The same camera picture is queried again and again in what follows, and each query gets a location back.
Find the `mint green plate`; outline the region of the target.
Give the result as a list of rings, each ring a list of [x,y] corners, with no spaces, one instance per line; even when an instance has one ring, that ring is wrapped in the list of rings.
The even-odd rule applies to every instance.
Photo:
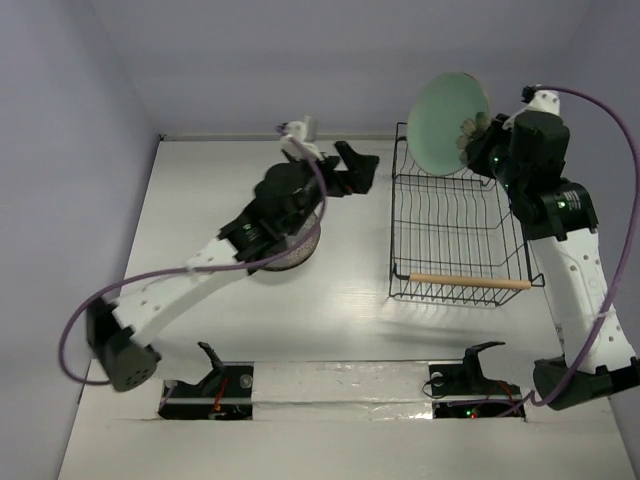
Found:
[[[465,72],[436,76],[412,107],[406,138],[414,162],[427,174],[443,177],[466,167],[465,147],[491,120],[481,83]]]

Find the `grey reindeer plate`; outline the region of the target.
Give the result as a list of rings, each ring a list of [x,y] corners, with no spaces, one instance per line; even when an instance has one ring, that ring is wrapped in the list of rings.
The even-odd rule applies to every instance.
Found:
[[[281,272],[294,269],[306,262],[315,252],[321,236],[316,213],[312,213],[295,235],[286,236],[288,254],[263,267],[264,271]]]

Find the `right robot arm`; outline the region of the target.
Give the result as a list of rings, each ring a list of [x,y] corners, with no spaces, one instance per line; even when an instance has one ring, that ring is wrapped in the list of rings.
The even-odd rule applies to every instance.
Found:
[[[591,196],[565,178],[570,131],[542,111],[497,115],[465,148],[469,168],[508,197],[545,282],[562,353],[535,361],[540,402],[560,411],[634,388],[639,357],[608,296]]]

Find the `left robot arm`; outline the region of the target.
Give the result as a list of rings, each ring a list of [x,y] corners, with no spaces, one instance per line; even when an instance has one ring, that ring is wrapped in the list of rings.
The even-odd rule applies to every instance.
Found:
[[[185,266],[148,272],[141,289],[106,301],[97,294],[83,307],[87,343],[117,392],[130,391],[156,371],[153,340],[209,295],[264,270],[301,249],[320,231],[330,197],[366,194],[379,158],[347,142],[324,156],[287,135],[286,162],[270,167],[242,212]]]

